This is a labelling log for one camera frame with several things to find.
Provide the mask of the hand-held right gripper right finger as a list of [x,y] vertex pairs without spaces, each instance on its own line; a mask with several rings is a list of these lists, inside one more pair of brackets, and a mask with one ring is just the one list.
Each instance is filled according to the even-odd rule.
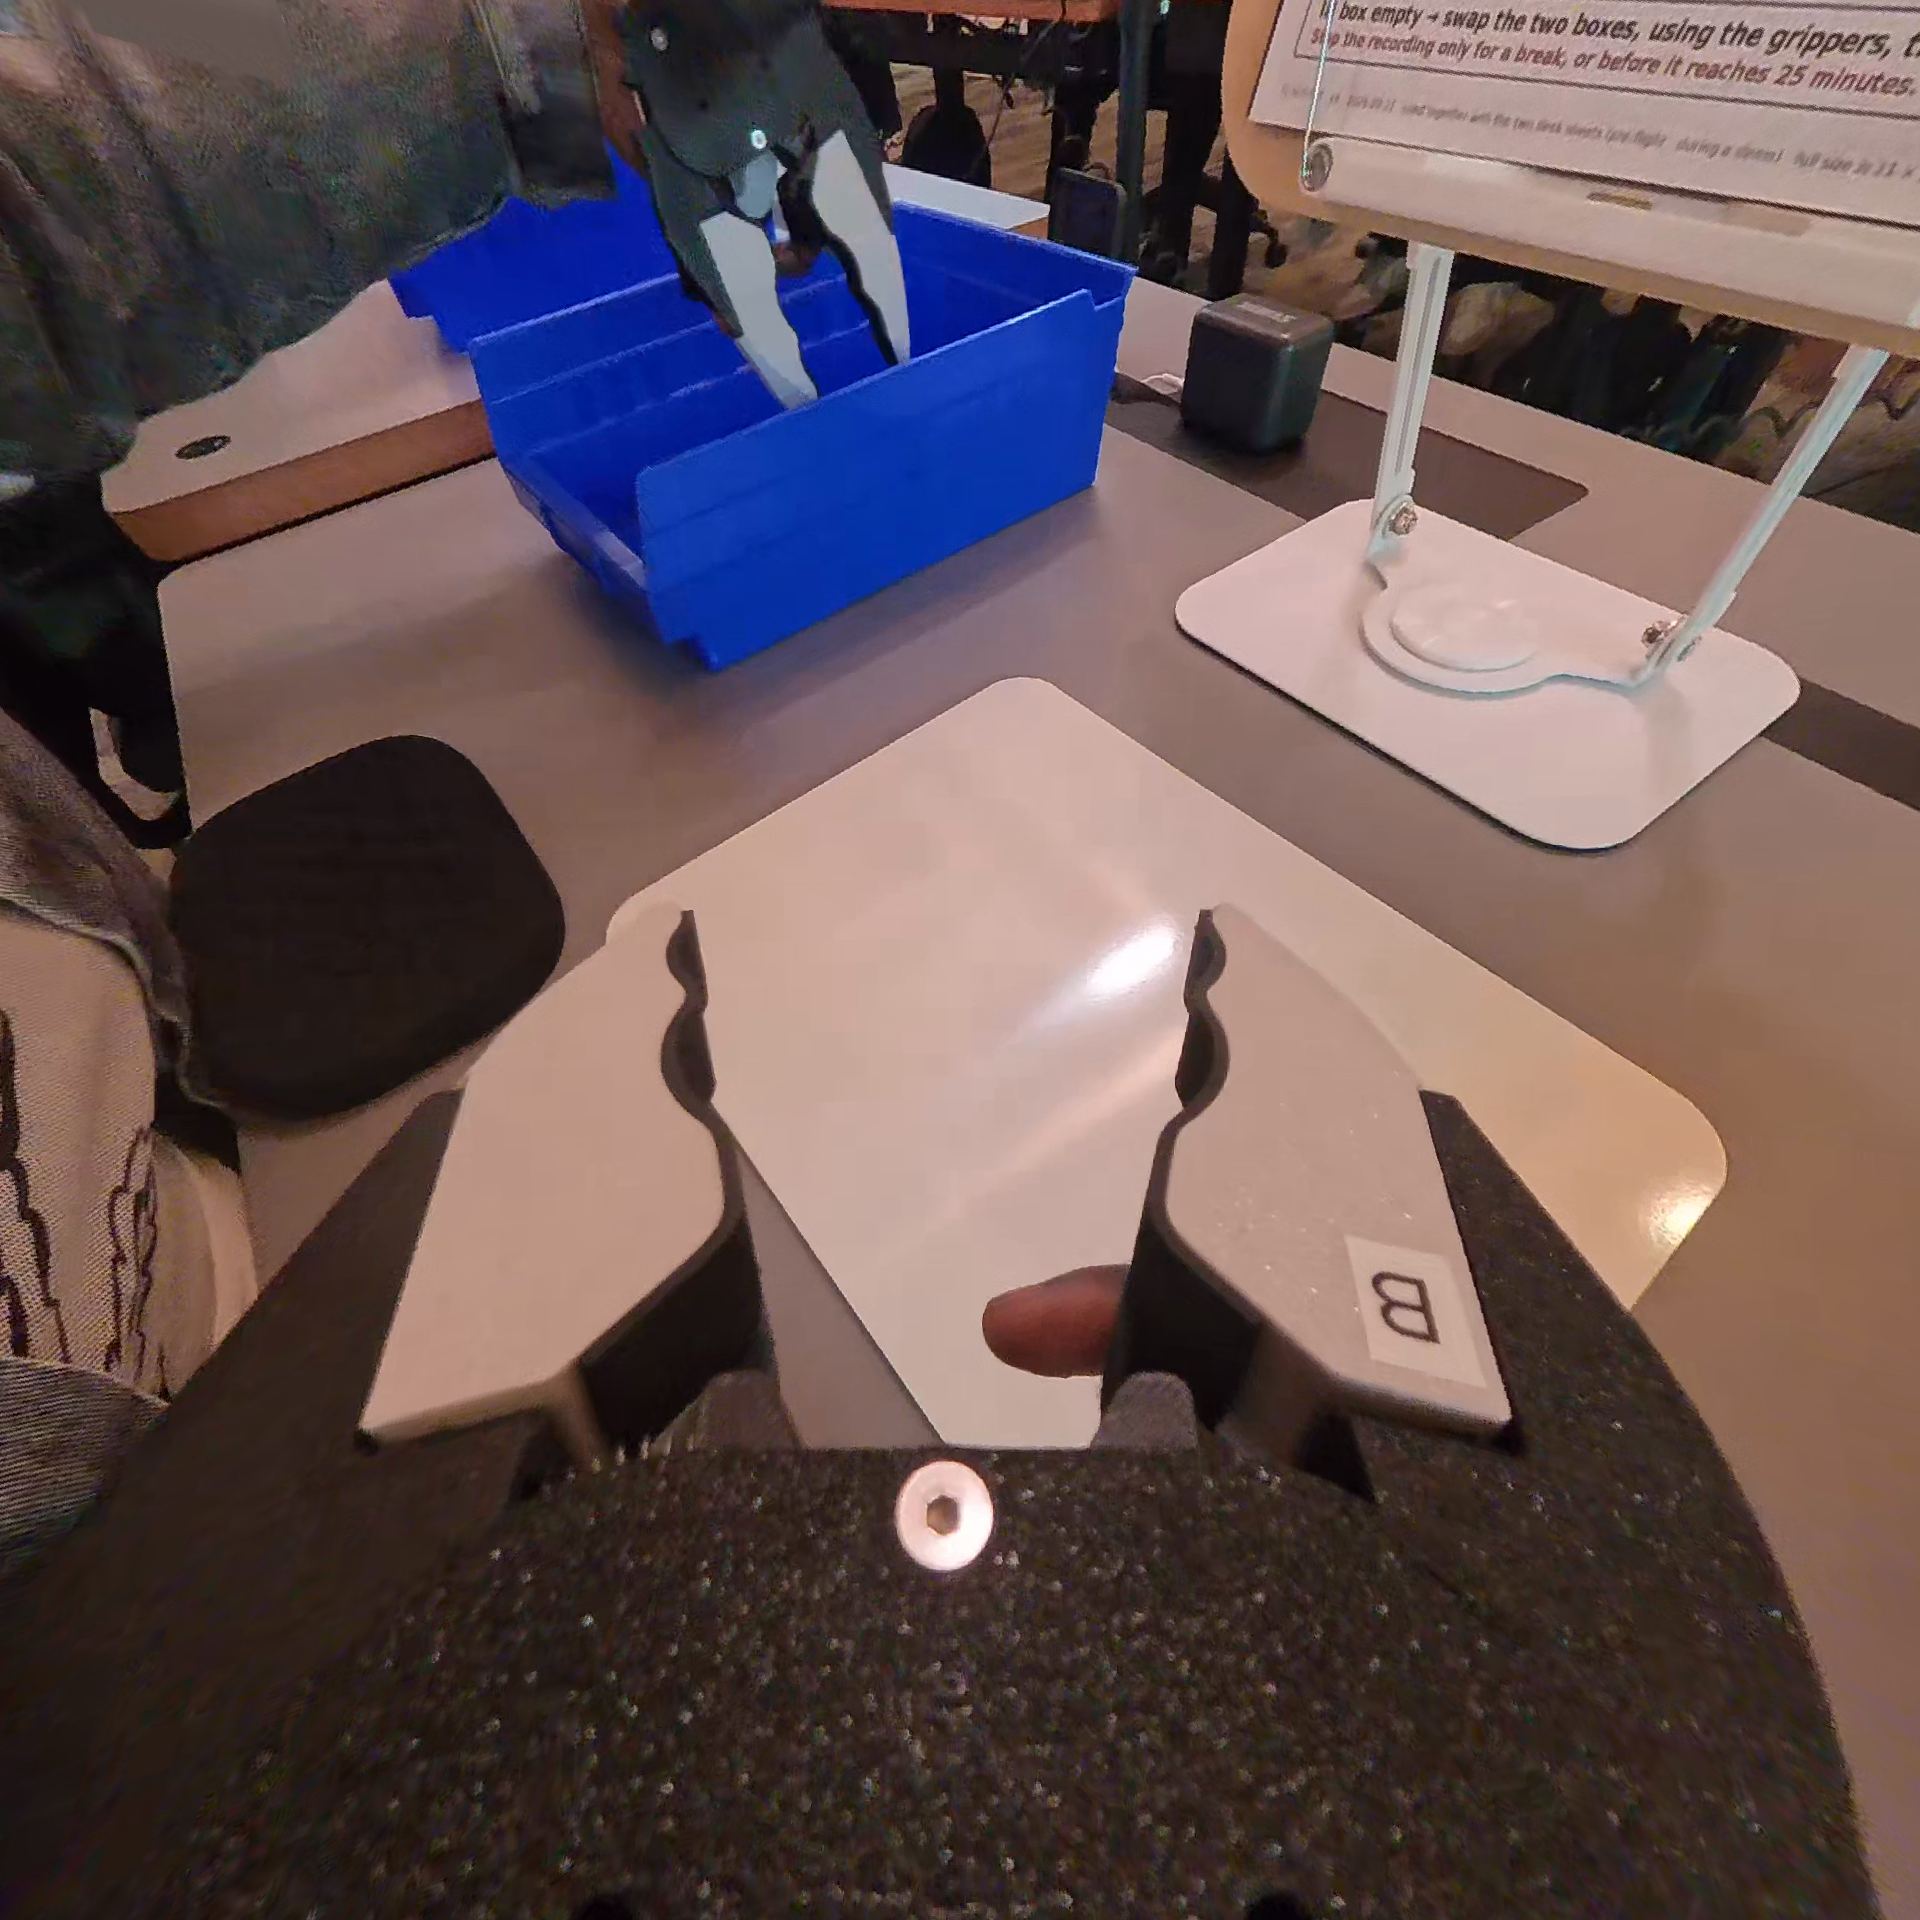
[[1269,1465],[1354,1465],[1356,1424],[1469,1443],[1510,1405],[1419,1078],[1242,909],[1206,909],[1174,1117],[1148,1167],[1101,1373],[1182,1382]]

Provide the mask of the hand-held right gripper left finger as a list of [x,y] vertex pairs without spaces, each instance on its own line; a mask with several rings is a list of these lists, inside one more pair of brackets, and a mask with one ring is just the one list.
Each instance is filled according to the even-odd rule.
[[476,1057],[366,1439],[534,1413],[563,1451],[638,1451],[758,1360],[760,1267],[705,1016],[696,923],[653,907]]

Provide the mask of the blue plastic bin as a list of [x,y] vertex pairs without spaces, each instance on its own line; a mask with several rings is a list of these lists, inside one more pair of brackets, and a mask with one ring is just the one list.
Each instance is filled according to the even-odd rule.
[[780,286],[821,391],[788,411],[614,184],[391,287],[467,356],[527,512],[665,645],[732,665],[1092,486],[1126,266],[898,199],[912,360],[822,257]]

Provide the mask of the person's left forearm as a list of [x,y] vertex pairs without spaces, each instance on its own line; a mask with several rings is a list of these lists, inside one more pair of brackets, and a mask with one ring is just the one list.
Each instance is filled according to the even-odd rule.
[[3,476],[115,467],[509,199],[612,191],[618,5],[277,5],[268,71],[3,5]]

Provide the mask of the grey desk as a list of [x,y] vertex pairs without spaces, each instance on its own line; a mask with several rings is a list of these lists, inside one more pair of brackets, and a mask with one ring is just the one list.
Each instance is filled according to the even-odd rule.
[[1825,1668],[1886,1916],[1916,1916],[1916,537],[1804,506],[1742,625],[1807,685],[1619,851],[1536,850],[1177,633],[1292,498],[1118,405],[1087,494],[723,674],[627,633],[492,463],[177,572],[194,810],[363,738],[476,760],[614,907],[997,679],[1058,684],[1226,803],[1634,1059],[1730,1176],[1639,1319],[1760,1510]]

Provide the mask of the person's right hand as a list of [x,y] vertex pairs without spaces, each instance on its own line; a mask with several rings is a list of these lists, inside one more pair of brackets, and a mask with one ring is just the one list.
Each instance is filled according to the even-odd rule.
[[1011,1287],[987,1303],[988,1351],[1032,1377],[1098,1377],[1117,1329],[1126,1267],[1092,1266]]

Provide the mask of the pale side table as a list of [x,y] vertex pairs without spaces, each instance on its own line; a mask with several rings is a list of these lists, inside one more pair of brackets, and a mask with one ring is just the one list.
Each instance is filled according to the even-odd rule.
[[1048,205],[1041,199],[1021,199],[892,162],[882,171],[892,197],[900,205],[930,207],[985,228],[1046,237]]

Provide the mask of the black textured wrist pad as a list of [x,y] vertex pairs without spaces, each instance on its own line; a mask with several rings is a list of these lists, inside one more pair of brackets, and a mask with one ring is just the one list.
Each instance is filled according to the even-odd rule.
[[422,735],[230,803],[186,838],[167,891],[198,1086],[286,1123],[481,1041],[566,939],[561,894],[489,778]]

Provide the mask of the black charger cube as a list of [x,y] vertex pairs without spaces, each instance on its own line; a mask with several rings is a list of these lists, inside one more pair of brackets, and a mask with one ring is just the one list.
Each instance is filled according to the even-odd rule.
[[1322,391],[1335,327],[1250,293],[1206,302],[1188,335],[1179,411],[1199,437],[1238,454],[1293,448]]

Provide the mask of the small white whiteboard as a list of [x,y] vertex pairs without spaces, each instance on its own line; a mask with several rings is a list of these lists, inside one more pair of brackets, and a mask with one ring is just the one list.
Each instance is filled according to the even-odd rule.
[[941,1443],[1074,1448],[1087,1380],[999,1290],[1132,1248],[1197,918],[1247,912],[1462,1101],[1634,1305],[1714,1203],[1680,1092],[1038,679],[1006,679],[623,903],[691,913],[717,1105]]

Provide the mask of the person's patterned clothing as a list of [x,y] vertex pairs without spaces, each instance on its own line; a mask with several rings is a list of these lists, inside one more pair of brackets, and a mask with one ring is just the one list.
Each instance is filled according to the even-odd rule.
[[1,1569],[69,1533],[243,1308],[178,1134],[197,1084],[166,888],[1,720]]

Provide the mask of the wooden board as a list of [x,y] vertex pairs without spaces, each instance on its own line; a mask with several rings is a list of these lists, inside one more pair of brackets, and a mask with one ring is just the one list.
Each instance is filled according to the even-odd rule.
[[490,454],[467,359],[383,281],[231,387],[151,417],[102,496],[151,561],[175,567]]

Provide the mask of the white metal stand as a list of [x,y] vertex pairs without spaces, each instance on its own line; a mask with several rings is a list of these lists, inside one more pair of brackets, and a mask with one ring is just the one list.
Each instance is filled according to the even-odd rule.
[[1191,584],[1174,622],[1531,843],[1615,850],[1796,706],[1786,661],[1720,620],[1886,352],[1849,345],[1741,537],[1693,603],[1670,613],[1417,506],[1452,254],[1414,243],[1407,262],[1374,496]]

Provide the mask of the beige stand board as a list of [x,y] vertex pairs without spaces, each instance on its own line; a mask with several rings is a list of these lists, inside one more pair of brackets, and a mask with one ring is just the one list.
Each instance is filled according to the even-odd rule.
[[1272,209],[1916,356],[1917,224],[1259,125],[1247,108],[1278,7],[1232,5],[1222,66],[1229,155]]

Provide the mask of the printed instruction sheet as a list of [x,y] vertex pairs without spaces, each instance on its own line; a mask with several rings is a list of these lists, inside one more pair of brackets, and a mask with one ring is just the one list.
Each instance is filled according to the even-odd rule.
[[1259,125],[1917,224],[1917,7],[1286,3]]

